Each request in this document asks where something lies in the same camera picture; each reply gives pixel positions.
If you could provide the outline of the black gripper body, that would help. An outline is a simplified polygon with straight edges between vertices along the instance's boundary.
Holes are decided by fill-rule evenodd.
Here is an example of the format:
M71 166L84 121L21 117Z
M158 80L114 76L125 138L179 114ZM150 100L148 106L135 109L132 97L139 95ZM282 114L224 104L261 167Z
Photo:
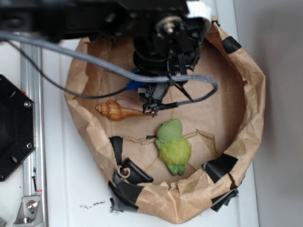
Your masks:
M194 70L206 31L206 19L171 16L155 25L155 34L134 38L133 61L136 69L133 73L149 77L165 76L169 79L169 82L147 83L139 88L144 114L156 115L159 110L176 107L176 104L162 102L171 86L175 86L189 102L193 102L183 87L185 82L177 82L172 76L186 75L187 70Z

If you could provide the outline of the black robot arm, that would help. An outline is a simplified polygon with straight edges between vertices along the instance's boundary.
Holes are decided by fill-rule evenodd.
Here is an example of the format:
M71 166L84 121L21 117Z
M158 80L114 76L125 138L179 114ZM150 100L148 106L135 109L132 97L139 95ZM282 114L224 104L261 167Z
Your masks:
M143 112L156 114L195 102L164 104L168 88L184 90L200 58L200 45L211 26L211 9L201 0L3 0L0 3L0 38L19 41L112 70L134 81L145 92ZM126 70L61 48L64 39L130 37L138 72Z

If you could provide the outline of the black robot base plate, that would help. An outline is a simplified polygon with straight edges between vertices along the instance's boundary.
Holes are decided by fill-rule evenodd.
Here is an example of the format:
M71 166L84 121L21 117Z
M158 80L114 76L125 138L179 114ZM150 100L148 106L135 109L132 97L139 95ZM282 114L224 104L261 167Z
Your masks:
M34 102L0 76L0 181L4 182L35 149Z

